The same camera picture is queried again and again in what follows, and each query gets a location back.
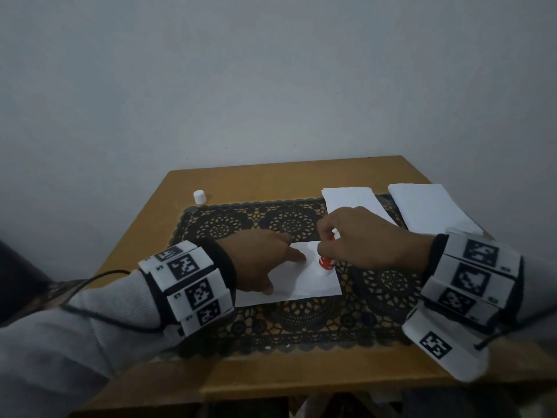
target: black lace placemat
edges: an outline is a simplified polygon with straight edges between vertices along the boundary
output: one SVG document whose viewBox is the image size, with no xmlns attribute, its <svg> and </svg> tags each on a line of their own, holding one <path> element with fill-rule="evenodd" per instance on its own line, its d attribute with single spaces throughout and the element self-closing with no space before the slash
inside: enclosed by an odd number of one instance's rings
<svg viewBox="0 0 557 418">
<path fill-rule="evenodd" d="M 394 221 L 406 226 L 393 199 L 377 197 Z M 171 245 L 199 237 L 223 238 L 243 229 L 288 232 L 294 242 L 319 240 L 316 223 L 326 214 L 325 201 L 254 202 L 191 207 L 185 210 Z M 401 324 L 418 301 L 417 275 L 391 270 L 362 270 L 345 262 L 337 266 L 343 294 L 236 308 L 218 328 L 201 330 L 178 346 L 178 355 L 210 357 L 255 351 L 355 345 L 409 344 Z"/>
</svg>

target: gray wall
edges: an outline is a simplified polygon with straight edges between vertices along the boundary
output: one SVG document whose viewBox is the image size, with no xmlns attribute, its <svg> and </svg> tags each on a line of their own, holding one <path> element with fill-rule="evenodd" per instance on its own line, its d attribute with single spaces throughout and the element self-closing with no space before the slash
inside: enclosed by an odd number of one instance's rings
<svg viewBox="0 0 557 418">
<path fill-rule="evenodd" d="M 2 0 L 0 238 L 101 264 L 167 171 L 403 154 L 557 248 L 555 0 Z"/>
</svg>

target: wire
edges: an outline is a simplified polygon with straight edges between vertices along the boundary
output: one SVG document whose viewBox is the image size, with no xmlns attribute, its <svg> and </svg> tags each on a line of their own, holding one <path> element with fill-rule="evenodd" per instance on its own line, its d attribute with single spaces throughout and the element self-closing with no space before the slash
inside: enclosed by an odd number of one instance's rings
<svg viewBox="0 0 557 418">
<path fill-rule="evenodd" d="M 478 344 L 474 345 L 474 347 L 478 351 L 481 351 L 482 349 L 484 349 L 484 347 L 486 347 L 488 344 L 493 342 L 495 339 L 498 339 L 499 337 L 506 336 L 507 334 L 513 333 L 515 331 L 523 330 L 526 327 L 529 327 L 532 324 L 536 323 L 537 321 L 543 320 L 544 318 L 546 318 L 546 317 L 548 317 L 548 316 L 550 316 L 550 315 L 552 315 L 556 312 L 557 312 L 557 305 L 553 305 L 552 307 L 542 309 L 541 311 L 533 314 L 532 316 L 529 316 L 528 318 L 525 318 L 522 322 L 516 324 L 515 326 L 508 327 L 504 330 L 499 331 L 498 333 L 492 334 L 490 337 L 486 338 L 481 343 L 478 343 Z"/>
<path fill-rule="evenodd" d="M 92 277 L 89 280 L 84 281 L 77 288 L 75 288 L 72 295 L 70 295 L 64 302 L 62 302 L 62 304 L 60 305 L 60 308 L 64 311 L 67 311 L 67 312 L 71 313 L 71 314 L 76 314 L 77 316 L 84 316 L 86 318 L 93 318 L 95 320 L 101 321 L 103 323 L 114 325 L 114 326 L 122 328 L 124 330 L 131 330 L 131 331 L 135 331 L 137 333 L 160 333 L 164 329 L 164 325 L 162 323 L 157 328 L 140 327 L 140 326 L 133 325 L 133 324 L 122 323 L 121 321 L 118 321 L 114 318 L 110 318 L 109 316 L 103 316 L 102 314 L 99 314 L 99 313 L 96 313 L 96 312 L 93 312 L 93 311 L 88 311 L 87 309 L 81 309 L 81 308 L 78 308 L 78 307 L 74 307 L 73 305 L 69 304 L 69 302 L 72 300 L 72 298 L 79 291 L 81 291 L 83 288 L 89 286 L 95 280 L 99 280 L 100 278 L 102 278 L 104 276 L 108 276 L 109 274 L 126 274 L 126 275 L 129 275 L 130 272 L 128 270 L 111 270 L 111 271 L 106 271 L 104 273 L 97 274 L 96 276 Z"/>
</svg>

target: paper sheet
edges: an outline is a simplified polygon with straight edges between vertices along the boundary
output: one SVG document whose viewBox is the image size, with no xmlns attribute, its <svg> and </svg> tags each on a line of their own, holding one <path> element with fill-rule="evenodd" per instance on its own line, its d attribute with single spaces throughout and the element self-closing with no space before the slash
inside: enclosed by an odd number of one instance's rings
<svg viewBox="0 0 557 418">
<path fill-rule="evenodd" d="M 324 188 L 321 194 L 325 199 L 328 214 L 340 207 L 364 207 L 379 217 L 396 224 L 381 203 L 377 201 L 370 188 Z"/>
<path fill-rule="evenodd" d="M 285 262 L 269 273 L 275 291 L 272 295 L 259 292 L 236 291 L 236 306 L 270 304 L 284 300 L 316 298 L 341 295 L 340 283 L 335 270 L 326 271 L 319 265 L 316 242 L 298 242 L 293 248 L 305 254 L 303 263 Z"/>
<path fill-rule="evenodd" d="M 483 233 L 458 208 L 443 185 L 398 183 L 389 185 L 389 193 L 412 232 L 437 235 L 453 227 L 468 233 Z"/>
</svg>

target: hand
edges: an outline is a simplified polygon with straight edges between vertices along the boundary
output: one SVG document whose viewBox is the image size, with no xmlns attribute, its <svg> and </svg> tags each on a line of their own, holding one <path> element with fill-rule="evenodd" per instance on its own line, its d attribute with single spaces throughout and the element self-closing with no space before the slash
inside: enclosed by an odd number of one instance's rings
<svg viewBox="0 0 557 418">
<path fill-rule="evenodd" d="M 268 273 L 285 261 L 303 262 L 306 256 L 290 247 L 292 236 L 272 230 L 241 230 L 217 243 L 226 251 L 236 268 L 236 288 L 273 293 Z"/>
<path fill-rule="evenodd" d="M 332 229 L 339 231 L 334 239 Z M 317 222 L 319 255 L 363 269 L 422 273 L 435 236 L 419 235 L 389 223 L 364 207 L 342 207 Z"/>
</svg>

